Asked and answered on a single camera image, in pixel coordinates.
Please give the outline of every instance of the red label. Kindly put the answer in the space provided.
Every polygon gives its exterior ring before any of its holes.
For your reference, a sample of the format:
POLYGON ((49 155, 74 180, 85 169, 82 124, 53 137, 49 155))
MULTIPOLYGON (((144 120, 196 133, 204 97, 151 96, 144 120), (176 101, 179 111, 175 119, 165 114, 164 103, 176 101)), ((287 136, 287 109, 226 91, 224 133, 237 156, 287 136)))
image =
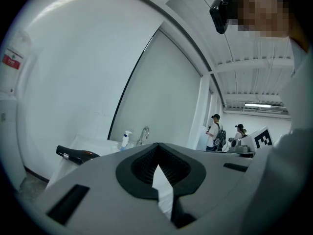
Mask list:
POLYGON ((8 55, 4 55, 3 59, 2 59, 2 62, 12 68, 15 68, 15 69, 19 69, 20 67, 20 62, 19 61, 16 61, 12 58, 10 58, 8 55))

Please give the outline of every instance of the faucet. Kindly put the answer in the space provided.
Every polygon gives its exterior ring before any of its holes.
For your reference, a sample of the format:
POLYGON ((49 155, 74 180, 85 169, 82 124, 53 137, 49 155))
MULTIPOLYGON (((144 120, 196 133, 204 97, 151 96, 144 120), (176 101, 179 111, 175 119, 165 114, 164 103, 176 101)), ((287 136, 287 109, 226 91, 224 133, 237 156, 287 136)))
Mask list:
POLYGON ((137 141, 136 146, 141 146, 141 145, 142 145, 142 138, 143 138, 144 132, 146 132, 146 139, 148 139, 148 136, 149 136, 149 127, 148 127, 148 126, 146 126, 145 128, 143 128, 143 130, 142 130, 142 132, 141 132, 141 135, 140 135, 140 138, 139 138, 138 141, 137 141))

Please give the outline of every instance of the floor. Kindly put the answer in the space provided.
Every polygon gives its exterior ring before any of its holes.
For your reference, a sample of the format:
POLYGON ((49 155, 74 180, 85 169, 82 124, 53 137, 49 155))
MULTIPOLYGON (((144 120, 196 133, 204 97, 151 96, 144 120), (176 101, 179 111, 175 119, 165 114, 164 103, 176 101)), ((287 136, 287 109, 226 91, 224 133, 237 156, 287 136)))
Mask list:
POLYGON ((45 190, 47 183, 36 178, 30 173, 26 173, 27 176, 21 184, 19 194, 25 200, 33 203, 37 197, 43 193, 45 190))

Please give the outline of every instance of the ceiling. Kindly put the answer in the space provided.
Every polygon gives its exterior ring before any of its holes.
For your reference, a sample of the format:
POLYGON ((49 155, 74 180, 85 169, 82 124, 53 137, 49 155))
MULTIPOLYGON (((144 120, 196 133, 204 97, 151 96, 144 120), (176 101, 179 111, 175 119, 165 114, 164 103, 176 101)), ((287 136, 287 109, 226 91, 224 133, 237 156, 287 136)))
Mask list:
MULTIPOLYGON (((209 14, 214 0, 169 0, 172 8, 190 26, 213 63, 225 110, 246 109, 245 102, 283 106, 279 91, 290 80, 293 55, 288 38, 273 40, 244 36, 233 25, 221 35, 215 30, 209 14)), ((287 115, 285 108, 273 113, 287 115)))

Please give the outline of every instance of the white t-shirt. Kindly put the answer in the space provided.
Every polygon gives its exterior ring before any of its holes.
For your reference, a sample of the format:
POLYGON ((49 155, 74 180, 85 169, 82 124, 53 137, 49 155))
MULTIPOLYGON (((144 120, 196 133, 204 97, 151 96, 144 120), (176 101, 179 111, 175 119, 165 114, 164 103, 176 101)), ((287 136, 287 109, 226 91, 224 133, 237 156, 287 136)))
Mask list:
POLYGON ((209 146, 209 147, 214 147, 214 140, 216 139, 217 135, 219 134, 219 127, 217 126, 216 123, 213 123, 210 130, 209 130, 209 133, 212 134, 213 136, 211 137, 209 135, 209 138, 207 140, 207 143, 206 145, 209 146))
POLYGON ((234 140, 235 139, 241 139, 242 137, 243 137, 243 135, 240 132, 237 132, 235 137, 234 137, 234 140))

